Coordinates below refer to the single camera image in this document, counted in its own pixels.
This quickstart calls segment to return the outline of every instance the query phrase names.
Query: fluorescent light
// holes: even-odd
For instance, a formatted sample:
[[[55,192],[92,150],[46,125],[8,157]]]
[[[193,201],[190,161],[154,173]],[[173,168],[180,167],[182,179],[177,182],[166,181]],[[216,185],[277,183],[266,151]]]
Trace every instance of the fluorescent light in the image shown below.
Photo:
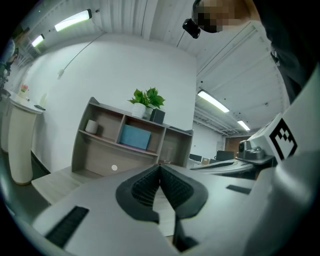
[[[39,35],[39,36],[32,42],[33,47],[36,47],[36,46],[37,46],[38,44],[40,44],[44,39],[45,39],[45,37],[44,37],[43,34]]]
[[[245,124],[244,121],[238,121],[238,123],[239,123],[244,129],[246,129],[247,131],[250,131],[250,128]]]
[[[206,101],[210,102],[211,104],[215,105],[218,109],[222,110],[224,113],[229,112],[229,109],[227,109],[224,105],[222,105],[214,97],[212,97],[210,94],[208,94],[205,90],[200,90],[198,92],[198,95],[201,98],[205,99]]]
[[[79,12],[69,18],[64,19],[63,21],[59,22],[54,27],[55,27],[56,31],[61,31],[61,30],[65,29],[66,27],[69,27],[73,24],[89,20],[89,19],[91,19],[91,17],[92,17],[91,10],[90,9],[84,10],[84,11]]]

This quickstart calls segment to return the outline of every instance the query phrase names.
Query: ceiling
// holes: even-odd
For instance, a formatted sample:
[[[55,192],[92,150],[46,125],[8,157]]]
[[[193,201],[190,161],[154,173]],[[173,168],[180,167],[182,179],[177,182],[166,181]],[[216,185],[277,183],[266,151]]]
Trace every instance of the ceiling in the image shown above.
[[[223,113],[196,96],[194,121],[224,136],[248,135],[257,131],[289,106],[282,77],[270,56],[270,42],[258,22],[227,32],[202,31],[193,39],[182,29],[191,16],[194,0],[44,0],[34,7],[21,25],[29,27],[20,47],[20,67],[46,49],[67,40],[101,32],[124,33],[157,40],[186,51],[197,60],[196,91],[204,89],[223,103]],[[91,9],[92,19],[57,33],[54,25]],[[40,34],[45,40],[36,48],[31,42]]]

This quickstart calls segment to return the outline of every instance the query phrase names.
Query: desk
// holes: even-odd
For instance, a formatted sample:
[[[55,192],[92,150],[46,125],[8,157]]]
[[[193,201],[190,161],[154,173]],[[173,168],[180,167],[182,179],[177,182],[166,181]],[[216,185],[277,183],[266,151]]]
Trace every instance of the desk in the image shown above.
[[[72,172],[71,166],[55,171],[49,175],[33,180],[34,188],[51,205],[54,205],[73,190],[84,183],[101,178],[102,176],[88,170]],[[159,229],[164,236],[172,236],[175,229],[175,211],[159,188],[155,194],[153,210],[159,214]]]

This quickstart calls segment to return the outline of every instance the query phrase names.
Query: white pot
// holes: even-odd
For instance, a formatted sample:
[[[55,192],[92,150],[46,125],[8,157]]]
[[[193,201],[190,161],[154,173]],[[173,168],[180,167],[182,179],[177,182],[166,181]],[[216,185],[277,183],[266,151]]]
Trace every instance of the white pot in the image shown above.
[[[149,107],[146,108],[145,113],[143,115],[144,119],[149,120],[152,114],[152,111],[155,109],[156,107],[154,105],[149,104]]]
[[[134,103],[132,108],[132,116],[142,118],[146,112],[146,106],[141,103]]]
[[[85,131],[90,134],[96,134],[98,130],[98,123],[92,120],[89,120],[86,124]]]

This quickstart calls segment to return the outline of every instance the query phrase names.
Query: wooden cabinet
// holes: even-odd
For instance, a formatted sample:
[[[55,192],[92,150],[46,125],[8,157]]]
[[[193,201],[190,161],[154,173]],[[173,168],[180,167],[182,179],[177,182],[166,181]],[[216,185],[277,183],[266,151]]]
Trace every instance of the wooden cabinet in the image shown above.
[[[88,120],[98,123],[96,134],[85,131]],[[149,131],[146,150],[121,144],[124,125]],[[86,170],[108,176],[143,165],[163,163],[170,154],[171,164],[186,167],[193,131],[131,116],[130,113],[91,98],[79,124],[72,155],[72,171]]]
[[[239,151],[239,143],[249,139],[250,137],[230,137],[225,138],[225,151],[233,152],[233,158],[236,158],[237,152]]]

